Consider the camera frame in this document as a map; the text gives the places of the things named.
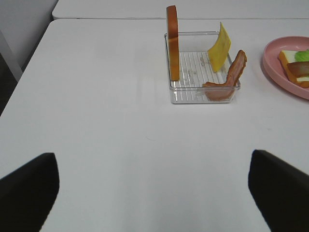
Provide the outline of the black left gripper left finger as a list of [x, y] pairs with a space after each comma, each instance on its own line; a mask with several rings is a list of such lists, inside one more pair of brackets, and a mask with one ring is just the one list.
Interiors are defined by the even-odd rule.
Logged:
[[38, 232], [59, 192], [54, 153], [43, 153], [0, 180], [0, 230]]

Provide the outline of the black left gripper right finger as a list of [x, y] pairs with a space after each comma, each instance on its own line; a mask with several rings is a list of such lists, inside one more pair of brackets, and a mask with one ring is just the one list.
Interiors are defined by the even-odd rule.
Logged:
[[265, 150], [254, 150], [249, 191], [272, 232], [309, 230], [309, 176]]

